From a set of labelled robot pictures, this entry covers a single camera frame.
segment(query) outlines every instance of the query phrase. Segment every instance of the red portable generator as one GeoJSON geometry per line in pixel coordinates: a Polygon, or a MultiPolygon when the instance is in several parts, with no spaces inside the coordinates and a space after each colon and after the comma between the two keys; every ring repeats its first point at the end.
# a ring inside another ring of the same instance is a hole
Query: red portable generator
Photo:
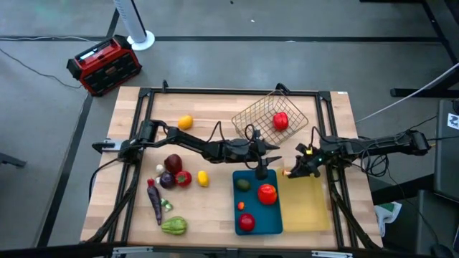
{"type": "Polygon", "coordinates": [[[69,59],[67,69],[92,96],[99,97],[137,75],[142,66],[126,38],[115,35],[69,59]]]}

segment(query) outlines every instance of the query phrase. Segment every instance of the gray floor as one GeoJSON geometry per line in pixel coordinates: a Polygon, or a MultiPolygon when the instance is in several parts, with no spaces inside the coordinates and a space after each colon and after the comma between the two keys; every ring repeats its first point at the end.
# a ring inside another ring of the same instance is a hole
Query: gray floor
{"type": "MultiPolygon", "coordinates": [[[[289,5],[276,0],[136,3],[146,28],[156,36],[435,36],[418,4],[360,4],[357,0],[292,1],[289,5]]],[[[103,36],[113,14],[110,0],[58,4],[23,0],[22,9],[14,11],[9,11],[16,6],[14,1],[1,5],[6,7],[0,11],[3,35],[103,36]],[[30,20],[24,21],[25,16],[34,18],[33,26],[30,20]]],[[[442,26],[456,32],[457,25],[445,7],[434,5],[442,26]]],[[[115,32],[126,35],[121,22],[115,32]]],[[[2,49],[24,63],[75,86],[78,83],[65,63],[89,46],[89,42],[0,42],[2,49]]],[[[419,88],[452,65],[441,44],[420,43],[157,42],[137,55],[143,71],[128,82],[132,86],[159,86],[166,79],[171,87],[272,89],[283,82],[290,89],[348,91],[356,119],[394,102],[390,88],[419,88]]],[[[36,76],[2,54],[0,65],[0,151],[28,161],[23,169],[0,166],[0,249],[31,247],[46,216],[85,91],[36,76]]],[[[104,139],[117,93],[93,100],[51,245],[80,239],[90,174],[100,160],[90,144],[104,139]]],[[[357,129],[368,137],[397,133],[433,116],[437,102],[407,100],[359,123],[357,129]]],[[[435,122],[420,130],[434,136],[435,122]]],[[[432,173],[434,155],[394,154],[390,161],[393,177],[403,182],[432,173]]]]}

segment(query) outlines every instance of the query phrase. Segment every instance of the lemon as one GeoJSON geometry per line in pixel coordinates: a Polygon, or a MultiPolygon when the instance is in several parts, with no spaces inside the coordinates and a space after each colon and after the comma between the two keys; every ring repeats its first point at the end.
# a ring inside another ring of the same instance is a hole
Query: lemon
{"type": "Polygon", "coordinates": [[[180,130],[190,129],[193,126],[193,117],[190,115],[185,115],[179,119],[178,124],[180,130]]]}
{"type": "Polygon", "coordinates": [[[198,184],[202,187],[209,186],[209,175],[207,175],[206,171],[198,172],[198,184]]]}

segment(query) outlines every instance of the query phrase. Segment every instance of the eggplant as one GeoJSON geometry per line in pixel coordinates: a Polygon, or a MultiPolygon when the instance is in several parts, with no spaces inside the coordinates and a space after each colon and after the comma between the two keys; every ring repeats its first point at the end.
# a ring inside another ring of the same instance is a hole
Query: eggplant
{"type": "Polygon", "coordinates": [[[161,219],[162,219],[162,214],[161,214],[161,196],[159,195],[159,191],[154,185],[154,180],[153,179],[148,179],[148,188],[146,189],[146,192],[148,193],[148,197],[150,198],[151,205],[153,206],[153,210],[155,210],[156,214],[156,220],[158,222],[158,225],[161,225],[161,219]]]}
{"type": "Polygon", "coordinates": [[[163,186],[163,188],[171,189],[175,186],[175,176],[172,173],[165,171],[161,175],[159,183],[161,184],[161,186],[163,186]]]}

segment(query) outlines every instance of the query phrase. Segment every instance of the white label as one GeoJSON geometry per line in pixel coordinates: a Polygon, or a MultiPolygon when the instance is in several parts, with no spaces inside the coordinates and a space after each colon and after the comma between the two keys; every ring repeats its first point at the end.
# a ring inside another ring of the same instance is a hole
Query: white label
{"type": "Polygon", "coordinates": [[[459,116],[448,113],[448,126],[459,130],[459,116]]]}

